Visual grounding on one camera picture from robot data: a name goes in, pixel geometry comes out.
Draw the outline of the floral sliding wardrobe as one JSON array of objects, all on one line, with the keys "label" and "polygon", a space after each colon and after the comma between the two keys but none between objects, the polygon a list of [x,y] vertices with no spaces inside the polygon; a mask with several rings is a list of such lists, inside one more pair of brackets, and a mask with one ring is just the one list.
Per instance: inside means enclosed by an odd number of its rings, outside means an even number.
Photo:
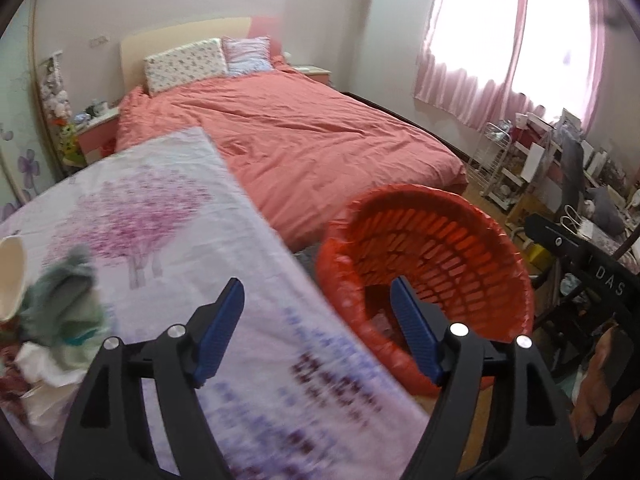
[{"label": "floral sliding wardrobe", "polygon": [[35,4],[23,0],[1,36],[1,219],[62,179],[37,91]]}]

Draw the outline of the red and white paper cup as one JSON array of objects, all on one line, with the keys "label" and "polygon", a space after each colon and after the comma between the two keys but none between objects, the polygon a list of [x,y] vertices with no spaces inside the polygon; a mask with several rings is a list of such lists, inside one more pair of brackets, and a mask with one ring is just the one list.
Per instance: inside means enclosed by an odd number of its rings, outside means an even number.
[{"label": "red and white paper cup", "polygon": [[14,318],[25,290],[26,252],[22,238],[11,235],[0,245],[0,320]]}]

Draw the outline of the beige wooden headboard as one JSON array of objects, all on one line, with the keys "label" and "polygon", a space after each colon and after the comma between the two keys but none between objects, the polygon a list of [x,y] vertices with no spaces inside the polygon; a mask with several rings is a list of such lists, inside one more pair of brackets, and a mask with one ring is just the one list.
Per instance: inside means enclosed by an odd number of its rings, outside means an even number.
[{"label": "beige wooden headboard", "polygon": [[138,32],[120,42],[120,67],[125,92],[145,83],[144,59],[208,38],[247,37],[252,19],[215,18]]}]

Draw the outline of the white floral pillow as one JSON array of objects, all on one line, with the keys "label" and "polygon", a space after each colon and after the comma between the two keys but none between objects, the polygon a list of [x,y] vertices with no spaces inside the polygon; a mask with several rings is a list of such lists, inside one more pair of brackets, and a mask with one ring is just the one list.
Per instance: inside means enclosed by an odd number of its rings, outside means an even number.
[{"label": "white floral pillow", "polygon": [[151,96],[204,79],[227,77],[228,65],[219,38],[192,42],[143,60],[146,88]]}]

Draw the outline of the pink striped pillow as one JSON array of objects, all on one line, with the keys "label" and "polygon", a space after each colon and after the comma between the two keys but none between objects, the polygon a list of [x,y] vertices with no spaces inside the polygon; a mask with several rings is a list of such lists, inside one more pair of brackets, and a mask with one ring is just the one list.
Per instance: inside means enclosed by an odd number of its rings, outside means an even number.
[{"label": "pink striped pillow", "polygon": [[270,38],[222,38],[224,58],[231,77],[273,70],[270,56]]}]

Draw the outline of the green sock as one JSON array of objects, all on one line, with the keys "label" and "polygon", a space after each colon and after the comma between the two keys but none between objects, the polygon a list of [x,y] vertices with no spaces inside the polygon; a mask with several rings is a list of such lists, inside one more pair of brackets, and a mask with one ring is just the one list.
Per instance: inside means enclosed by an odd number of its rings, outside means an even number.
[{"label": "green sock", "polygon": [[18,317],[23,338],[49,349],[60,367],[87,367],[111,327],[88,249],[50,263],[26,288]]}]

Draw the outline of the far pink nightstand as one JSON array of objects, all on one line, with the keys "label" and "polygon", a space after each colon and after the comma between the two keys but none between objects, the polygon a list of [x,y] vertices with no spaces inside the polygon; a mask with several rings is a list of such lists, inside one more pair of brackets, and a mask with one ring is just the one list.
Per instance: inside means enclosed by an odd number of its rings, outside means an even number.
[{"label": "far pink nightstand", "polygon": [[331,84],[331,72],[325,68],[313,65],[295,65],[293,66],[293,70],[314,81],[320,82],[320,84],[325,84],[326,86]]}]

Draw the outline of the green frog plush toy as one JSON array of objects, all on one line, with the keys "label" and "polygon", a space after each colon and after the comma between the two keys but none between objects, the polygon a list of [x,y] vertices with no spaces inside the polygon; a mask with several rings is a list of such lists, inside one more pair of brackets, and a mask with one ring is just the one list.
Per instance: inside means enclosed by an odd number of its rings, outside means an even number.
[{"label": "green frog plush toy", "polygon": [[86,166],[85,155],[78,142],[73,124],[65,125],[61,128],[58,136],[58,151],[62,156],[64,165],[74,168],[84,168]]}]

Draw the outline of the cluttered desk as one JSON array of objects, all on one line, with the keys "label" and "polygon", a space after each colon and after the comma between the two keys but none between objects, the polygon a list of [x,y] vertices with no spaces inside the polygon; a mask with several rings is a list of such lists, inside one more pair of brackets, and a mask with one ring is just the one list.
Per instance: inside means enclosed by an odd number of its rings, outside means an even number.
[{"label": "cluttered desk", "polygon": [[627,239],[626,224],[610,192],[585,173],[582,123],[566,110],[544,136],[546,148],[527,193],[549,211],[562,232],[612,256]]}]

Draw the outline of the pink bedside table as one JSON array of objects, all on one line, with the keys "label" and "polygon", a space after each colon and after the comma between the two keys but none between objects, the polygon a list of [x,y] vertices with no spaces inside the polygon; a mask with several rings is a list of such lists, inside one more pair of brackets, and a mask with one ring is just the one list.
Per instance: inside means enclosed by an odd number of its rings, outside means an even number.
[{"label": "pink bedside table", "polygon": [[77,139],[88,165],[115,153],[118,126],[119,109],[114,107],[79,129]]}]

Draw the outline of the pink sheer curtain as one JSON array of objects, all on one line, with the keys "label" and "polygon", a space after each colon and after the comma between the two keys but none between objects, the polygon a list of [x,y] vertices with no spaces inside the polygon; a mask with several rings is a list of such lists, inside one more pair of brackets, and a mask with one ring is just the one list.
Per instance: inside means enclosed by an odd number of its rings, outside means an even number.
[{"label": "pink sheer curtain", "polygon": [[608,0],[433,0],[414,97],[469,128],[564,110],[589,128]]}]

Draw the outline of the salmon pink bed duvet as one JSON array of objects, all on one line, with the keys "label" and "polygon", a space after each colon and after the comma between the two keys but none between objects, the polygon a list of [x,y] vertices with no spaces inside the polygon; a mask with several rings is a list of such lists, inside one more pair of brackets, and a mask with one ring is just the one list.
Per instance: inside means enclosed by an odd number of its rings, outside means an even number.
[{"label": "salmon pink bed duvet", "polygon": [[185,128],[213,140],[256,208],[298,252],[353,198],[389,184],[461,194],[462,160],[431,134],[288,66],[214,77],[119,104],[117,151]]}]

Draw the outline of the red plastic laundry basket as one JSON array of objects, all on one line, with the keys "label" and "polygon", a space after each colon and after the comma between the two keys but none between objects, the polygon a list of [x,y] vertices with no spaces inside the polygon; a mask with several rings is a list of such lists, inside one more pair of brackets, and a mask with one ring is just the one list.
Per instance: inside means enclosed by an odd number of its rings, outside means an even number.
[{"label": "red plastic laundry basket", "polygon": [[398,276],[487,339],[533,330],[535,295],[518,248],[484,211],[437,188],[386,185],[355,198],[326,227],[316,275],[336,313],[413,396],[439,390],[419,372],[390,306]]}]

